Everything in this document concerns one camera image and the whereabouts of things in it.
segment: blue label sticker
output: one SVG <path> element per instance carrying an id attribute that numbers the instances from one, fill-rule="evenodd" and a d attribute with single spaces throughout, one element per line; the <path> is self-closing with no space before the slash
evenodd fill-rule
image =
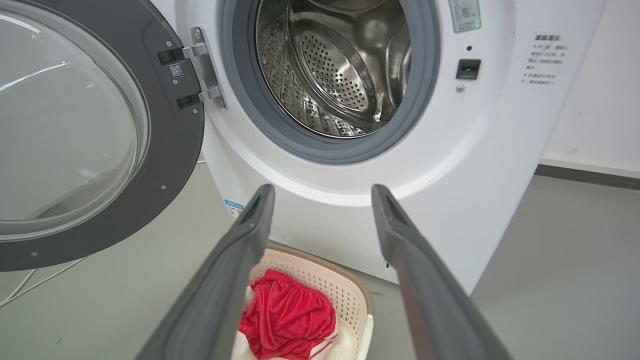
<path id="1" fill-rule="evenodd" d="M 244 211 L 244 206 L 233 201 L 225 200 L 225 205 L 227 205 L 227 210 L 229 210 L 229 215 L 231 215 L 231 220 L 233 221 L 236 221 Z"/>

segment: gray floor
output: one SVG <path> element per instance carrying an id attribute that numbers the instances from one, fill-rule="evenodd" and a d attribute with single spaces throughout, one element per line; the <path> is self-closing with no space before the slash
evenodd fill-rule
<path id="1" fill-rule="evenodd" d="M 640 193 L 534 178 L 472 296 L 516 359 L 640 353 L 639 215 Z M 0 308 L 0 358 L 132 359 L 229 225 L 199 165 L 144 229 Z M 376 310 L 368 359 L 413 358 L 398 287 L 359 275 Z M 23 277 L 0 274 L 0 299 Z"/>

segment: warning label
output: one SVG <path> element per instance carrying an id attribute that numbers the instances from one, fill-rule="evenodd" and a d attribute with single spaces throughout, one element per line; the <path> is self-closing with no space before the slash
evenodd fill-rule
<path id="1" fill-rule="evenodd" d="M 229 210 L 229 215 L 231 215 L 231 220 L 233 220 L 234 222 L 240 217 L 240 214 L 244 211 L 244 206 L 229 200 L 225 200 L 225 205 L 227 205 L 227 210 Z"/>
<path id="2" fill-rule="evenodd" d="M 553 86 L 569 47 L 561 35 L 536 33 L 522 72 L 521 84 Z"/>

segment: qr code sticker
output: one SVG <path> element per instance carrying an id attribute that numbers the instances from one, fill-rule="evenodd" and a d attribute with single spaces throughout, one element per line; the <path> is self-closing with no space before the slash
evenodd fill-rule
<path id="1" fill-rule="evenodd" d="M 178 63 L 169 65 L 169 70 L 171 70 L 171 75 L 173 76 L 174 79 L 181 78 L 182 76 L 184 76 L 182 74 L 182 68 Z"/>

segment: instruction sticker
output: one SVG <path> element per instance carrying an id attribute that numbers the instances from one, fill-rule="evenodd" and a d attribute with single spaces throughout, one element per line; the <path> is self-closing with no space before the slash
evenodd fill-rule
<path id="1" fill-rule="evenodd" d="M 227 210 L 229 210 L 229 215 L 231 215 L 231 220 L 235 222 L 244 211 L 244 206 L 229 200 L 225 200 L 225 204 L 227 205 Z"/>
<path id="2" fill-rule="evenodd" d="M 449 6 L 454 32 L 480 28 L 480 7 L 477 0 L 449 0 Z"/>
<path id="3" fill-rule="evenodd" d="M 535 33 L 531 40 L 520 83 L 554 86 L 559 70 L 567 59 L 569 47 L 562 35 L 556 33 Z"/>

